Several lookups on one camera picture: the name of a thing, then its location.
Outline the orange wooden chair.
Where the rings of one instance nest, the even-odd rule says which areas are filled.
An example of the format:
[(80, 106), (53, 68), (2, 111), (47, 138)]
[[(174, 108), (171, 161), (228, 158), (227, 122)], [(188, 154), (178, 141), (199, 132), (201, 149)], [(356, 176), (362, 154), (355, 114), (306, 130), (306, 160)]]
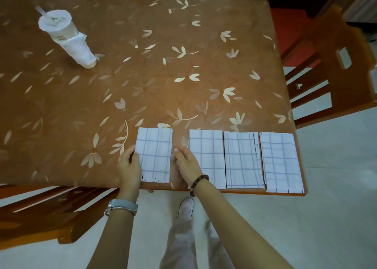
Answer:
[(311, 43), (314, 53), (285, 75), (289, 81), (305, 68), (318, 62), (311, 70), (288, 83), (290, 99), (327, 81), (321, 88), (291, 103), (295, 109), (330, 94), (331, 107), (295, 119), (296, 129), (377, 107), (372, 70), (377, 61), (359, 28), (347, 25), (342, 8), (330, 6), (304, 29), (294, 43), (281, 55), (285, 63), (304, 43)]
[(44, 192), (0, 206), (0, 251), (57, 240), (74, 243), (103, 216), (119, 189), (57, 186), (0, 186), (0, 201), (19, 194)]

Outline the white plastic drink cup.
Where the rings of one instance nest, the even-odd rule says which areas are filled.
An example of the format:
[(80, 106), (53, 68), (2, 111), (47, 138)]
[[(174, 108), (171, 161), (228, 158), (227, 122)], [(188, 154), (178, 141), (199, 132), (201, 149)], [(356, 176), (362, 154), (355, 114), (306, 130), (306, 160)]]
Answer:
[(48, 33), (55, 43), (56, 41), (66, 41), (80, 32), (68, 11), (58, 9), (46, 13), (50, 16), (50, 19), (41, 15), (38, 26), (42, 31)]

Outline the person's left forearm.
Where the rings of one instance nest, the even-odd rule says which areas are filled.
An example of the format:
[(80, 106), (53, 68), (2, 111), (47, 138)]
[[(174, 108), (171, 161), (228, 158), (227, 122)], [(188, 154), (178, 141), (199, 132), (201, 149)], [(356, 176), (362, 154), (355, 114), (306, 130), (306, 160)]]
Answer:
[(86, 269), (127, 269), (134, 214), (111, 210)]

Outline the grid paper piece with black line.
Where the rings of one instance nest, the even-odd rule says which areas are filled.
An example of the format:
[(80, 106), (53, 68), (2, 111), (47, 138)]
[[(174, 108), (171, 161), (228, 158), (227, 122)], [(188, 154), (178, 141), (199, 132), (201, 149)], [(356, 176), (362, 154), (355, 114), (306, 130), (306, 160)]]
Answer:
[(259, 134), (224, 132), (228, 189), (265, 189)]

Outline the light beige trousers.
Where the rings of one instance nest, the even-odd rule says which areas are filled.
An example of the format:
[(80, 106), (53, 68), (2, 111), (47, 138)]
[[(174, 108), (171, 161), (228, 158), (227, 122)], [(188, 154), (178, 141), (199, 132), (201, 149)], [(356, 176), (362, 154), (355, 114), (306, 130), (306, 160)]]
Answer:
[[(193, 219), (178, 217), (172, 224), (159, 269), (198, 269)], [(223, 243), (209, 222), (208, 261), (210, 269), (235, 269)]]

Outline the white tissue wrap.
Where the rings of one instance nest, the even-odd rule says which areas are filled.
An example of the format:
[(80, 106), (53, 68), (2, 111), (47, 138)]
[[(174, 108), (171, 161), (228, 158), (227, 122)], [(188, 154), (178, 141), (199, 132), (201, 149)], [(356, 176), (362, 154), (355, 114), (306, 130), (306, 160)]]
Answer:
[(56, 41), (73, 60), (86, 69), (97, 65), (97, 59), (86, 42), (87, 35), (79, 32), (76, 36), (66, 41)]

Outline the person's right forearm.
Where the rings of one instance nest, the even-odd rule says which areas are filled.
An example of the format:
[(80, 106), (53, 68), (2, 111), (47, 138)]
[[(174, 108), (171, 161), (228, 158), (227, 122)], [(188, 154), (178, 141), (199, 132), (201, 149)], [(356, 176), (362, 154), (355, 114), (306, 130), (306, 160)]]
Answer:
[(194, 188), (235, 269), (294, 269), (207, 179)]

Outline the person's right hand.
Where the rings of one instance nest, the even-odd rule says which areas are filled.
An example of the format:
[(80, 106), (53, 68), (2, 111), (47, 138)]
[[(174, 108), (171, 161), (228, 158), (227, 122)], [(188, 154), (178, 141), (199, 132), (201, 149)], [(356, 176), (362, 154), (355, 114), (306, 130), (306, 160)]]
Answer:
[(173, 149), (174, 157), (179, 160), (181, 176), (191, 188), (195, 181), (203, 176), (199, 163), (189, 148), (177, 145)]

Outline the grid paper piece with tick marks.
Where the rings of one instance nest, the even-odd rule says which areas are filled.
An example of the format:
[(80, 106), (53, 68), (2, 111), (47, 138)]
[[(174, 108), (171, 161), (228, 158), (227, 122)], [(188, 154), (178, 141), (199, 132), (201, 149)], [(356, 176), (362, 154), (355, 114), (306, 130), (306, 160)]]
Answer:
[(136, 152), (143, 182), (169, 183), (172, 151), (171, 128), (139, 128)]

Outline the wide grid paper piece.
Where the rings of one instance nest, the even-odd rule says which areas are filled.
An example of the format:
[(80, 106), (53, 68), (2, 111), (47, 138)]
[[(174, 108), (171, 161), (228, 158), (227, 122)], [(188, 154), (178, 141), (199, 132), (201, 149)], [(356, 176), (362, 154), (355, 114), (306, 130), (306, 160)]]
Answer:
[(259, 134), (266, 191), (304, 194), (295, 137), (290, 133)]

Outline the plain grid paper piece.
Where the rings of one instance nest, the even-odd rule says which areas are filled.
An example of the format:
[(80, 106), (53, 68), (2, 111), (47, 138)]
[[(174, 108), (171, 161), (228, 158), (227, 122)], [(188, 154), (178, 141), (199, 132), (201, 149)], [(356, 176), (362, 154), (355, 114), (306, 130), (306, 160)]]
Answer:
[(189, 131), (189, 149), (196, 157), (203, 174), (219, 190), (225, 190), (225, 154), (223, 132), (220, 130)]

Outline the brown floral table cover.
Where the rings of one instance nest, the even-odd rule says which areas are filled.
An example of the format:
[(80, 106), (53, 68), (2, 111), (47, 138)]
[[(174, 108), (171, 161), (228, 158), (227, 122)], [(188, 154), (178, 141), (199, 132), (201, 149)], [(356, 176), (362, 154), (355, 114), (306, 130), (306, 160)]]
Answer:
[[(97, 65), (38, 26), (66, 10)], [(139, 128), (291, 133), (266, 0), (0, 0), (0, 184), (117, 187)]]

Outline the person's left hand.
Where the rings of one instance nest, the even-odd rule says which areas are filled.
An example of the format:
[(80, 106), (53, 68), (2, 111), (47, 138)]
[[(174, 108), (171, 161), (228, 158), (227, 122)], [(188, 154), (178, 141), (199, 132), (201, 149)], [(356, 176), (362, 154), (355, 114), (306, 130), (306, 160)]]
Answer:
[(136, 153), (135, 145), (125, 150), (118, 158), (120, 190), (117, 198), (136, 203), (139, 196), (142, 169), (133, 168), (133, 153)]

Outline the white sneaker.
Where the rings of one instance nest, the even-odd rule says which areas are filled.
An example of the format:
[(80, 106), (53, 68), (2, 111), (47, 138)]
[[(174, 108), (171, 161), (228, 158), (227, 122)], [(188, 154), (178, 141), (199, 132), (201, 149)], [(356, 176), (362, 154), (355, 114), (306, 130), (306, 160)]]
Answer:
[(191, 219), (194, 210), (194, 200), (191, 197), (184, 199), (178, 209), (178, 219)]

